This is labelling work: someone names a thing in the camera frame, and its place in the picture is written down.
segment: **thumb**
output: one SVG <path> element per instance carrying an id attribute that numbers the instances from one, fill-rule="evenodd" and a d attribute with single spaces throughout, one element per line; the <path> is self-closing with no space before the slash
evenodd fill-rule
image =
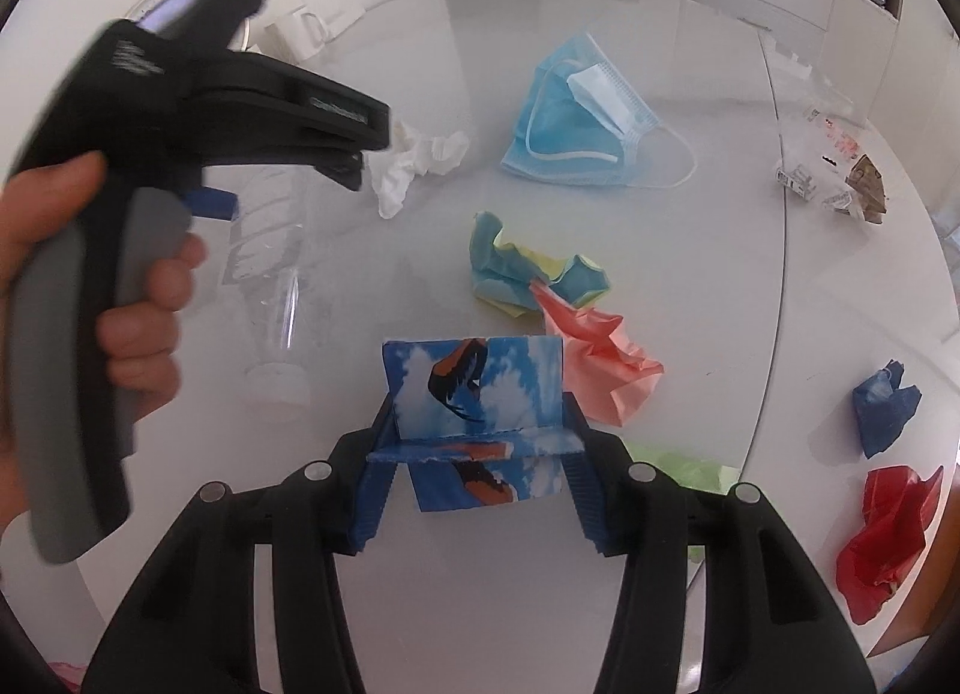
<path id="1" fill-rule="evenodd" d="M 32 246 L 63 229 L 96 196 L 106 171 L 103 154 L 88 152 L 8 180 L 0 194 L 0 296 Z"/>

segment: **gray grip handle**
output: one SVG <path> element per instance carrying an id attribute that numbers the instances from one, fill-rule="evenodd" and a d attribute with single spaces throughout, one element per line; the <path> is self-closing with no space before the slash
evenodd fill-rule
<path id="1" fill-rule="evenodd" d="M 117 259 L 114 306 L 143 298 L 147 269 L 174 256 L 190 213 L 174 194 L 136 190 L 128 202 Z M 91 493 L 89 451 L 80 423 L 80 292 L 88 268 L 83 224 L 72 221 L 39 245 L 11 292 L 8 397 L 17 459 L 37 548 L 49 563 L 75 560 L 113 528 L 104 528 Z M 113 399 L 121 458 L 133 452 L 136 394 Z"/>

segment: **plastic bottle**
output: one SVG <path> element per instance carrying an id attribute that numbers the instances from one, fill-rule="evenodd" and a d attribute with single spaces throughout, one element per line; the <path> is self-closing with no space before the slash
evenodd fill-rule
<path id="1" fill-rule="evenodd" d="M 248 402 L 262 419 L 283 423 L 310 406 L 304 368 L 311 323 L 304 255 L 307 251 L 307 179 L 313 170 L 263 167 L 239 194 L 230 231 L 224 286 L 233 301 L 245 338 L 256 358 L 245 378 Z"/>

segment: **blue surgical mask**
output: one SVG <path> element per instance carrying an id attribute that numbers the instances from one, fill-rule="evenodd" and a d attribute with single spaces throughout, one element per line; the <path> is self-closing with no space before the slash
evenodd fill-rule
<path id="1" fill-rule="evenodd" d="M 640 140 L 658 125 L 593 37 L 579 34 L 536 68 L 502 165 L 558 184 L 632 184 Z"/>

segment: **white bottle cap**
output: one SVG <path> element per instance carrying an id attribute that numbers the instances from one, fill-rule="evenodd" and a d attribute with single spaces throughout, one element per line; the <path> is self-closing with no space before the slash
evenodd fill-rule
<path id="1" fill-rule="evenodd" d="M 290 423 L 310 406 L 310 383 L 295 363 L 261 363 L 247 372 L 248 401 L 266 423 Z"/>

